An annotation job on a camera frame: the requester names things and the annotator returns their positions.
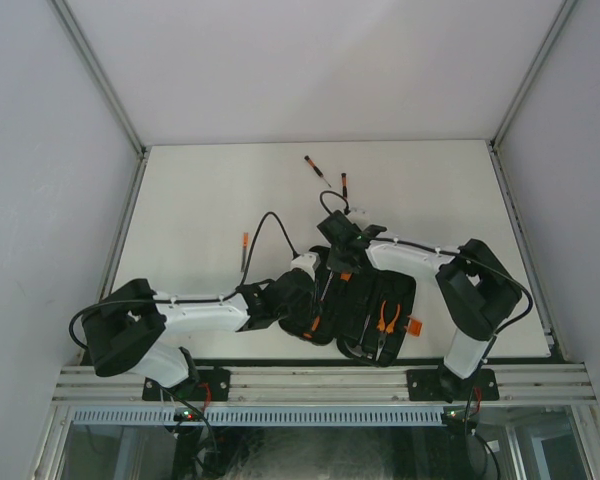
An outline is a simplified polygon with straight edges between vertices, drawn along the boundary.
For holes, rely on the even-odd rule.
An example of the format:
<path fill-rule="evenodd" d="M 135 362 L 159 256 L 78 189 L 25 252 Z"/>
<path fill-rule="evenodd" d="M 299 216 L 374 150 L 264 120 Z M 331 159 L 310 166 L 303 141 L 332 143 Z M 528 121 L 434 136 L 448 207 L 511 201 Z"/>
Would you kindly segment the orange handled needle-nose pliers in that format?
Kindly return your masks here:
<path fill-rule="evenodd" d="M 387 338 L 395 331 L 396 324 L 401 315 L 401 305 L 399 303 L 383 300 L 380 307 L 379 319 L 376 325 L 378 331 L 375 360 L 379 361 L 384 350 Z"/>

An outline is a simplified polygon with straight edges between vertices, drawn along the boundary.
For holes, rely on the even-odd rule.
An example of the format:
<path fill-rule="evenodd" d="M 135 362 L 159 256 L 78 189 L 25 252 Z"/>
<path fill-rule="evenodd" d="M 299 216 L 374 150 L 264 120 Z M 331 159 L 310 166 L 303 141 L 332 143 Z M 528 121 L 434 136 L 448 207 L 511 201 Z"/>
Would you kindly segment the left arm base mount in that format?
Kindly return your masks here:
<path fill-rule="evenodd" d="M 228 400 L 231 386 L 231 372 L 228 369 L 213 367 L 197 371 L 198 377 L 163 390 L 157 381 L 147 378 L 142 391 L 142 400 L 161 402 L 173 400 L 171 393 L 188 402 Z"/>

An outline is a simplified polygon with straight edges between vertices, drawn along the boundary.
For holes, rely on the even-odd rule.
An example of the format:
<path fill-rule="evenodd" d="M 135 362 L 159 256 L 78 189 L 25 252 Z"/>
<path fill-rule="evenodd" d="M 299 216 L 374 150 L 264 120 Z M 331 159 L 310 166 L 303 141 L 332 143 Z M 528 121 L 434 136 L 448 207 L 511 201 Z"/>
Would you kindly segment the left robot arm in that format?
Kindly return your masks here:
<path fill-rule="evenodd" d="M 195 395 L 199 376 L 190 352 L 165 337 L 205 331 L 249 332 L 311 311 L 316 275 L 294 267 L 273 281 L 238 286 L 216 298 L 181 298 L 136 279 L 78 315 L 85 349 L 99 377 L 133 373 L 176 399 Z"/>

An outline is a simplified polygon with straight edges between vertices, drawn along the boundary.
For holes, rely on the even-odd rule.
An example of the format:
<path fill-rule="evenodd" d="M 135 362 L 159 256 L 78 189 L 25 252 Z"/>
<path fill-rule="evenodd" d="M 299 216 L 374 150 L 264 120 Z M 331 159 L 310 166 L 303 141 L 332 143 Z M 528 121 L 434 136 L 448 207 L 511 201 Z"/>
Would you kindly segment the small claw hammer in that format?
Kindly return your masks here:
<path fill-rule="evenodd" d="M 364 365 L 379 367 L 379 361 L 377 359 L 377 320 L 377 314 L 368 314 L 363 323 L 360 337 L 355 342 L 350 339 L 345 339 L 342 342 L 343 354 L 347 358 L 358 361 Z"/>

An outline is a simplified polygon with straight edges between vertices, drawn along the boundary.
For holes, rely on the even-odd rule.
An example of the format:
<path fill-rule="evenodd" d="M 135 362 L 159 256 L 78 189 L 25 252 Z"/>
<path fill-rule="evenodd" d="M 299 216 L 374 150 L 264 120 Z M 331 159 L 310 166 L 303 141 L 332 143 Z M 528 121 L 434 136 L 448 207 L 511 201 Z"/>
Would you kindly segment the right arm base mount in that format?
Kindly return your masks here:
<path fill-rule="evenodd" d="M 438 368 L 409 369 L 406 371 L 409 398 L 412 401 L 454 401 L 467 400 L 477 389 L 481 399 L 500 399 L 495 372 L 492 369 L 479 369 L 467 379 L 460 379 L 442 366 Z"/>

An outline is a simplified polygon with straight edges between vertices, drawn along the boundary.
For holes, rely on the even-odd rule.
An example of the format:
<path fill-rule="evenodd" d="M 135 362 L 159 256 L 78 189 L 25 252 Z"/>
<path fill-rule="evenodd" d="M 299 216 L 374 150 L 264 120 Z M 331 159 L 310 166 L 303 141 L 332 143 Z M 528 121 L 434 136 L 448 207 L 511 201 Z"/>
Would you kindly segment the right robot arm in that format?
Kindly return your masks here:
<path fill-rule="evenodd" d="M 481 240 L 459 247 L 421 244 L 379 225 L 362 229 L 341 210 L 330 213 L 318 230 L 330 245 L 327 265 L 338 273 L 373 269 L 435 283 L 455 326 L 437 370 L 437 393 L 447 401 L 473 390 L 499 334 L 534 306 L 528 289 Z"/>

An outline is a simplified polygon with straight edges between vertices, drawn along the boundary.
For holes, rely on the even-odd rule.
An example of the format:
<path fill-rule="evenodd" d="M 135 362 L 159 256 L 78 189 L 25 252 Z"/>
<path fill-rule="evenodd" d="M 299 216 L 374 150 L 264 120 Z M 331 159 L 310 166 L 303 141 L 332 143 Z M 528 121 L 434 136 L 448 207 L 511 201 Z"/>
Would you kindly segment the black plastic tool case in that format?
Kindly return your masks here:
<path fill-rule="evenodd" d="M 320 256 L 321 263 L 316 270 L 315 281 L 316 284 L 324 284 L 331 272 L 326 266 L 329 248 L 314 246 L 310 249 L 310 252 L 315 252 Z M 379 319 L 382 301 L 393 301 L 401 305 L 401 315 L 394 333 L 387 338 L 380 356 L 379 367 L 393 365 L 406 336 L 415 294 L 416 281 L 411 276 L 375 269 L 352 274 L 346 295 L 336 308 L 335 314 L 327 321 L 322 319 L 320 321 L 320 328 L 327 337 L 326 345 L 335 342 L 338 350 L 343 354 L 342 342 L 345 339 L 355 342 L 360 337 L 366 316 L 377 314 Z M 301 339 L 301 335 L 309 326 L 309 322 L 310 318 L 308 321 L 301 323 L 280 320 L 279 325 L 287 334 Z"/>

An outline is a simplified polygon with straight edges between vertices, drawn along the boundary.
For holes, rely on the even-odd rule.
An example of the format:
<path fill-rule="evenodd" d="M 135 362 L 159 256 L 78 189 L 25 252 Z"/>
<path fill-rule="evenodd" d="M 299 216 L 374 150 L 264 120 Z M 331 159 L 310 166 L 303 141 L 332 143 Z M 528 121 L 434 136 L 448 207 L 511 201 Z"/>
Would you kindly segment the black handled screwdriver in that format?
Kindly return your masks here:
<path fill-rule="evenodd" d="M 316 292 L 310 308 L 309 326 L 301 335 L 301 339 L 312 342 L 315 345 L 324 346 L 327 344 L 327 337 L 320 328 L 320 321 L 323 309 L 323 301 L 326 297 L 331 278 L 328 277 L 324 284 L 316 284 Z"/>

